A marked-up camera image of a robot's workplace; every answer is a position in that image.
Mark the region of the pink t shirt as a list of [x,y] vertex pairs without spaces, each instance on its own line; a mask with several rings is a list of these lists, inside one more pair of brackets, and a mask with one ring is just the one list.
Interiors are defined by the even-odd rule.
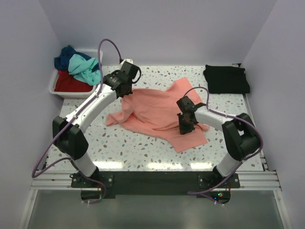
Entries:
[[134,89],[122,98],[122,110],[109,114],[106,125],[119,124],[124,129],[168,141],[177,153],[204,145],[208,141],[204,135],[209,127],[198,124],[191,133],[181,135],[179,131],[176,102],[191,89],[187,78],[174,81],[166,90]]

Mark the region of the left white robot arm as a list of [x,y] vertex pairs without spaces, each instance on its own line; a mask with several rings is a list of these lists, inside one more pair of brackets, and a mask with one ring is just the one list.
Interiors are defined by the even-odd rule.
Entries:
[[95,118],[118,98],[132,94],[132,85],[139,80],[140,67],[124,60],[120,69],[106,75],[102,83],[76,110],[52,122],[54,145],[66,154],[82,173],[82,182],[94,187],[99,181],[99,170],[88,155],[89,143],[84,133]]

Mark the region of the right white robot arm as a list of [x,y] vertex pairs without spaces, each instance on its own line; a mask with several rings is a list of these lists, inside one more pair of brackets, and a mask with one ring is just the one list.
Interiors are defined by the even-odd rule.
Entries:
[[217,187],[224,187],[236,168],[249,155],[261,148],[263,141],[250,116],[224,114],[208,108],[208,104],[194,104],[188,97],[179,99],[177,105],[180,134],[195,130],[195,125],[207,124],[222,131],[227,153],[221,162],[213,168],[212,181]]

